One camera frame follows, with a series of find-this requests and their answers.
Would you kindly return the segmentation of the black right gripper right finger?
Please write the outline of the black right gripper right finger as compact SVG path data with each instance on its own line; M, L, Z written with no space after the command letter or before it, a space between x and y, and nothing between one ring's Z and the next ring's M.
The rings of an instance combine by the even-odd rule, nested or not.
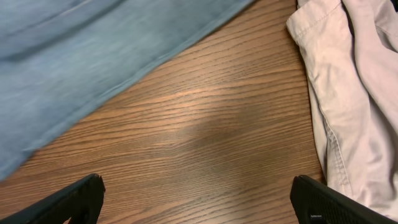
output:
M300 224L397 224L307 175L294 177L290 201Z

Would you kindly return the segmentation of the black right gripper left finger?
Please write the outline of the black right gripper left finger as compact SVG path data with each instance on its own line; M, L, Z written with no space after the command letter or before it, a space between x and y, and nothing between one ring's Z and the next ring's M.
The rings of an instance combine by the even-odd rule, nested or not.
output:
M96 224L105 186L98 174L66 186L31 206L1 220L1 224Z

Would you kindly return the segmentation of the light blue denim jeans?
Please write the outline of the light blue denim jeans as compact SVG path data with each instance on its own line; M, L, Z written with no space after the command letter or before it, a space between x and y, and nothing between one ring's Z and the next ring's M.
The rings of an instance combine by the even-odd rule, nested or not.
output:
M1 0L1 178L248 0Z

